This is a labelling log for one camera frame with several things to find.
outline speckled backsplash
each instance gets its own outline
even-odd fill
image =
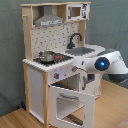
[[[78,29],[79,22],[33,28],[31,31],[33,57],[38,57],[39,52],[43,50],[66,50],[70,37],[78,33]],[[73,38],[73,43],[78,46],[78,36]]]

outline wooden toy kitchen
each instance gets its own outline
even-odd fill
[[[85,44],[90,2],[22,4],[27,111],[45,128],[93,128],[101,75],[74,67],[105,49]],[[84,109],[83,120],[72,115]]]

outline stove top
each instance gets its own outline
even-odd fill
[[[62,60],[61,61],[43,62],[43,61],[40,60],[40,58],[33,59],[33,61],[37,62],[39,64],[42,64],[46,67],[49,67],[49,66],[52,66],[52,65],[55,65],[55,64],[58,64],[58,63],[62,63],[64,61],[67,61],[67,60],[70,60],[70,59],[73,58],[73,57],[70,57],[70,56],[67,56],[67,55],[63,55],[63,54],[60,54],[60,55],[62,55]]]

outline door handle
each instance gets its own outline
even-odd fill
[[[85,88],[86,88],[86,81],[87,81],[85,76],[83,77],[83,80],[84,80],[84,87],[82,87],[82,90],[85,90]]]
[[[60,96],[62,96],[63,98],[70,99],[70,100],[79,100],[79,97],[77,96],[68,96],[68,95],[65,95],[64,93],[60,93]]]
[[[68,19],[71,19],[71,17],[72,17],[72,7],[69,6],[68,9],[69,9],[69,11],[70,11],[70,16],[68,16]]]

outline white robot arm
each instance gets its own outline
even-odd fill
[[[128,69],[119,51],[105,50],[92,58],[79,58],[73,61],[73,66],[85,70],[90,74],[105,74],[115,83],[122,83],[128,79]]]

